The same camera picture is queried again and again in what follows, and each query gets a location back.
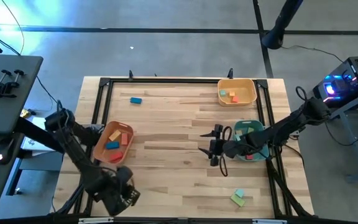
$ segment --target wooden table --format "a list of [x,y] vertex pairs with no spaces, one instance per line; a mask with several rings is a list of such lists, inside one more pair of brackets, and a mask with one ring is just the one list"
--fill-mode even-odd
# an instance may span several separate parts
[[[91,123],[99,79],[84,77],[75,113],[80,124]],[[279,121],[290,113],[284,81],[268,79],[268,86],[274,119]],[[143,98],[142,104],[130,104],[132,96]],[[264,98],[262,104],[268,124]],[[219,167],[209,166],[206,155],[197,150],[209,146],[210,138],[201,138],[200,134],[209,133],[215,124],[233,127],[240,119],[258,120],[256,103],[222,107],[218,103],[216,84],[115,83],[108,122],[120,121],[135,130],[124,164],[132,169],[135,187],[141,192],[137,204],[119,216],[272,218],[265,162],[226,159],[229,177],[223,177]],[[296,141],[290,140],[288,145],[298,150]],[[300,157],[284,147],[282,159],[289,189],[306,211],[313,213]],[[65,155],[53,200],[57,209],[70,197],[79,180],[79,172]],[[246,204],[241,208],[230,200],[236,189],[245,192]],[[278,197],[283,210],[281,192]],[[83,197],[81,211],[86,198]],[[92,216],[108,216],[102,202],[94,203]]]

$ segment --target gray floor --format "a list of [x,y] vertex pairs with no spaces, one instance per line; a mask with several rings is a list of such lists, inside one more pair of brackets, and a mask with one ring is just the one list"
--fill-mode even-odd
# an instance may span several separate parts
[[[256,29],[252,0],[6,0],[19,22],[33,26],[149,27]],[[284,0],[259,0],[265,29],[274,25]],[[0,24],[14,20],[0,3]],[[1,28],[0,38],[19,49],[19,32]],[[305,0],[292,30],[358,30],[358,1]],[[39,77],[66,108],[75,110],[86,75],[223,77],[230,67],[235,77],[266,77],[257,34],[112,34],[25,32],[25,55],[44,57]],[[358,36],[286,35],[284,46],[316,47],[341,59],[358,56]],[[295,87],[310,90],[339,61],[303,49],[269,50],[275,78],[284,78],[291,109],[301,101]],[[49,114],[50,101],[36,83],[26,107]],[[352,118],[358,133],[358,116]],[[341,125],[330,128],[346,142]],[[346,174],[358,171],[350,147],[338,146],[325,127],[309,127],[301,134],[301,152],[315,214],[323,218],[358,221],[358,183]],[[26,194],[2,197],[0,218],[42,215],[49,211],[57,175],[25,172],[19,187]]]

